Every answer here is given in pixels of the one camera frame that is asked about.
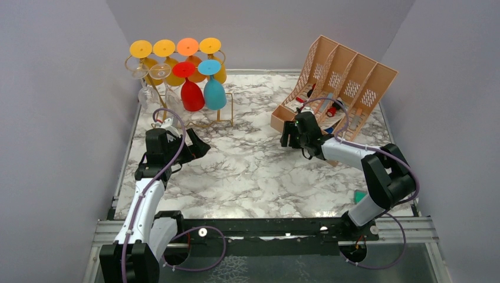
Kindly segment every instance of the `table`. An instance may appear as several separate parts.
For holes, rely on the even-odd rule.
[[[195,128],[212,146],[208,154],[172,175],[158,210],[181,210],[185,218],[280,218],[340,216],[354,206],[354,190],[366,190],[358,169],[307,160],[300,150],[280,146],[269,125],[271,113],[292,91],[297,75],[228,75],[234,95],[234,126]],[[124,171],[115,219],[125,219],[132,202],[134,172],[146,151],[145,132],[160,104],[141,109]],[[221,119],[230,117],[228,105]],[[215,112],[181,112],[183,120],[208,123]],[[382,146],[390,141],[380,108],[373,111],[355,142]],[[410,216],[409,205],[392,210]]]

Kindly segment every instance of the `marble pattern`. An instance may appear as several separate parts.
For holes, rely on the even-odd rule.
[[[272,111],[292,91],[297,78],[229,75],[224,86],[234,93],[234,126],[195,128],[212,148],[170,178],[157,210],[181,210],[186,218],[278,218],[340,216],[352,208],[354,190],[366,190],[363,173],[343,164],[332,167],[318,159],[307,160],[300,150],[281,147],[280,133],[269,125]],[[133,174],[146,150],[144,135],[151,128],[152,112],[159,107],[150,103],[147,110],[141,109],[115,219],[126,217],[133,198]],[[228,119],[230,113],[228,102],[221,118]],[[209,110],[180,114],[184,121],[197,123],[215,119],[215,112]],[[378,107],[356,142],[389,142]],[[408,205],[393,212],[412,214]]]

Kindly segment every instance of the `metal frame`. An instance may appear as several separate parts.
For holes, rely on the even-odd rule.
[[[438,283],[451,283],[446,264],[439,251],[439,237],[430,217],[398,217],[406,233],[407,243],[424,243],[429,253],[430,263],[436,275]],[[99,221],[92,241],[90,256],[83,283],[94,283],[99,268],[99,252],[103,245],[112,243],[123,226],[124,221]],[[375,220],[379,229],[379,240],[368,241],[367,245],[383,245],[402,243],[403,236],[397,223],[391,218],[378,218]],[[339,245],[351,245],[353,241],[339,241]],[[187,248],[187,244],[170,243],[169,248]]]

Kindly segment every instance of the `red object in organizer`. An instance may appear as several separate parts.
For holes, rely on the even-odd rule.
[[[191,62],[180,62],[172,68],[172,72],[179,78],[185,78],[186,82],[180,89],[180,98],[184,109],[191,112],[199,111],[205,106],[205,99],[200,87],[188,80],[188,77],[196,71],[196,67]]]

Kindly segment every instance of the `cable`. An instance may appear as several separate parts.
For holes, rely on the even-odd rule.
[[[355,147],[357,149],[364,149],[364,150],[372,150],[374,152],[378,152],[380,154],[383,154],[393,160],[395,160],[396,162],[398,162],[399,164],[401,164],[406,170],[408,170],[408,172],[410,173],[410,175],[412,176],[413,180],[415,181],[415,192],[407,199],[404,199],[404,200],[401,200],[399,202],[396,203],[396,205],[402,205],[403,203],[407,203],[407,202],[410,202],[414,199],[417,198],[417,195],[419,194],[420,192],[420,182],[416,176],[416,174],[414,173],[414,171],[412,170],[412,168],[410,168],[410,166],[408,164],[406,164],[404,161],[402,161],[401,159],[397,158],[396,156],[388,153],[388,152],[385,152],[383,151],[382,149],[378,149],[376,147],[371,147],[371,146],[362,146],[362,145],[359,145],[359,144],[355,144],[355,143],[352,143],[350,141],[347,141],[347,140],[342,140],[338,137],[338,134],[347,130],[347,127],[349,126],[349,116],[347,114],[347,110],[346,110],[346,107],[344,106],[343,103],[339,102],[338,100],[334,99],[334,98],[328,98],[328,97],[320,97],[320,98],[314,98],[314,99],[310,99],[308,101],[306,101],[304,103],[304,106],[308,103],[311,103],[313,101],[317,101],[317,100],[331,100],[335,103],[337,103],[341,108],[342,108],[342,111],[346,114],[346,123],[344,124],[344,126],[337,132],[334,133],[334,137],[335,137],[335,140],[338,141],[339,143],[344,143],[344,144],[347,144],[349,146],[352,146],[352,147]]]
[[[403,225],[401,224],[401,222],[399,222],[391,214],[389,214],[389,213],[386,213],[386,214],[389,215],[392,219],[394,219],[394,221],[396,221],[396,223],[399,225],[399,228],[401,229],[401,233],[403,234],[403,251],[401,252],[401,254],[391,264],[387,264],[387,265],[383,265],[383,266],[370,266],[370,265],[360,264],[359,262],[350,261],[348,258],[346,258],[346,256],[344,254],[340,253],[340,255],[344,259],[346,259],[346,262],[348,262],[348,263],[350,263],[352,265],[355,265],[357,267],[365,268],[365,269],[380,270],[380,269],[391,268],[391,267],[395,266],[396,264],[398,264],[401,261],[401,259],[403,259],[403,255],[406,252],[406,234],[404,232]]]
[[[181,120],[180,116],[177,115],[177,113],[175,113],[174,111],[172,111],[170,109],[167,109],[167,108],[158,108],[158,109],[156,109],[153,112],[153,120],[155,120],[156,114],[159,111],[170,112],[172,115],[174,115],[174,117],[176,117],[178,119],[178,121],[180,122],[180,125],[182,127],[182,141],[180,142],[180,147],[179,147],[179,149],[177,149],[177,152],[175,153],[175,155],[173,156],[173,158],[171,159],[171,161],[167,165],[165,165],[165,167],[160,172],[158,172],[158,174],[156,174],[155,177],[153,177],[153,179],[146,185],[146,187],[144,187],[141,195],[139,195],[139,198],[137,200],[136,206],[134,207],[134,210],[132,211],[132,217],[130,218],[129,230],[127,231],[127,234],[125,235],[125,240],[123,242],[123,247],[122,247],[122,250],[121,250],[121,279],[122,279],[123,283],[127,283],[127,271],[126,271],[126,267],[125,267],[126,255],[127,255],[127,245],[128,245],[129,239],[130,239],[130,235],[131,235],[132,229],[134,228],[134,223],[136,221],[137,213],[139,211],[139,206],[140,206],[140,204],[142,202],[142,199],[144,198],[144,195],[146,194],[147,190],[149,190],[149,188],[153,185],[153,183],[157,179],[159,179],[161,177],[161,175],[168,168],[170,168],[170,166],[175,162],[175,160],[177,159],[177,157],[180,155],[180,152],[182,151],[182,148],[184,147],[185,140],[186,140],[186,127],[184,126],[184,122]]]
[[[171,241],[174,241],[176,239],[179,239],[180,237],[184,236],[185,234],[188,234],[189,232],[193,232],[194,230],[198,230],[198,229],[202,229],[202,228],[206,228],[206,229],[211,229],[211,230],[214,230],[214,231],[217,231],[217,233],[219,233],[219,235],[221,236],[222,238],[222,255],[221,257],[219,257],[219,259],[212,265],[208,266],[208,267],[204,267],[204,268],[184,268],[184,267],[177,267],[177,266],[174,266],[174,265],[170,265],[167,263],[167,260],[165,260],[165,256],[162,255],[162,259],[163,261],[165,261],[165,264],[163,264],[163,267],[170,267],[172,268],[173,270],[182,270],[182,271],[192,271],[192,272],[200,272],[200,271],[205,271],[205,270],[209,270],[209,269],[212,269],[214,267],[217,266],[217,264],[220,264],[220,262],[224,259],[224,256],[226,255],[226,237],[224,237],[224,234],[222,233],[221,230],[215,228],[215,227],[212,227],[212,226],[198,226],[198,227],[194,227],[194,228],[191,228],[189,230],[186,230],[180,234],[178,234],[177,236],[173,237]]]

